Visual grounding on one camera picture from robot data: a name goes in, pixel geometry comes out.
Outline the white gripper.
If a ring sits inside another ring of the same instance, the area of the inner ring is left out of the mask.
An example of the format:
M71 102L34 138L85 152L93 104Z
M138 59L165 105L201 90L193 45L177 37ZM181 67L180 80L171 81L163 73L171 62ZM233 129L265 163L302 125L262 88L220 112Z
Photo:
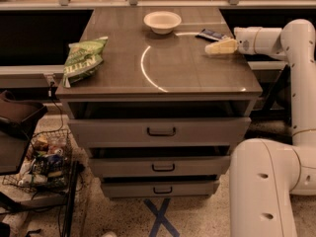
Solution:
M235 39L223 39L213 42L205 47L207 54L230 54L237 50L243 54L255 54L255 42L260 27L234 29Z

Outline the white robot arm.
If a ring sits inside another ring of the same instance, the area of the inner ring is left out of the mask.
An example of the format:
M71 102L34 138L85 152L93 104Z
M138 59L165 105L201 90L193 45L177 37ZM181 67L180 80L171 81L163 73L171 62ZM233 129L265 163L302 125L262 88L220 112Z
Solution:
M234 37L212 43L208 54L264 54L290 68L290 145L254 138L231 154L230 236L297 237L290 197L316 193L315 28L297 19L282 28L234 29Z

